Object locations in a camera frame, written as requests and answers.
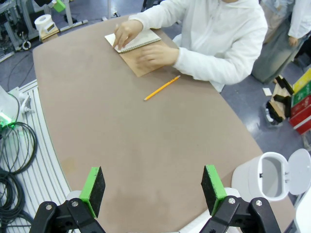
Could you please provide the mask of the person's left hand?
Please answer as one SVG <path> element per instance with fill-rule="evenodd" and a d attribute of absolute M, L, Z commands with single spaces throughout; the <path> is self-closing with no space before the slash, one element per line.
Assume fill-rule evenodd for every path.
<path fill-rule="evenodd" d="M 163 45 L 150 45 L 142 48 L 136 66 L 139 68 L 155 68 L 173 66 L 179 57 L 179 48 Z"/>

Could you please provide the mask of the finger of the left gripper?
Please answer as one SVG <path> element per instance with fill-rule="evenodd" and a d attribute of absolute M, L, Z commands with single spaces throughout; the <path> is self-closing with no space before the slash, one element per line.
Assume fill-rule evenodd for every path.
<path fill-rule="evenodd" d="M 61 0 L 52 0 L 52 8 L 57 12 L 62 12 L 66 5 Z"/>

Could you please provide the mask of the person's right hand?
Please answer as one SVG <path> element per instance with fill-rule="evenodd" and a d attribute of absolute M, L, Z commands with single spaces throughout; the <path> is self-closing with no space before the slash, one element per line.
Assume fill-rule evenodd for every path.
<path fill-rule="evenodd" d="M 124 48 L 142 31 L 143 24 L 138 20 L 128 20 L 117 25 L 114 31 L 115 41 L 113 48 Z"/>

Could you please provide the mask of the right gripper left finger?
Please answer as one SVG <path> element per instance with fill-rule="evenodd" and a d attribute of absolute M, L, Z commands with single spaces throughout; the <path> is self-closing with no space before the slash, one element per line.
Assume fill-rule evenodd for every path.
<path fill-rule="evenodd" d="M 97 221 L 105 190 L 101 167 L 92 167 L 81 192 L 71 192 L 72 198 L 57 205 L 53 201 L 40 204 L 32 233 L 104 233 Z"/>

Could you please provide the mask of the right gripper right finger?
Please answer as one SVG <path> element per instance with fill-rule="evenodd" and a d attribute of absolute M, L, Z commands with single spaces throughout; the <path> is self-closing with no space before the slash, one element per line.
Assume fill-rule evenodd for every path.
<path fill-rule="evenodd" d="M 268 200 L 259 197 L 247 202 L 228 195 L 214 165 L 204 166 L 201 186 L 211 215 L 202 233 L 225 233 L 229 227 L 243 233 L 281 232 Z"/>

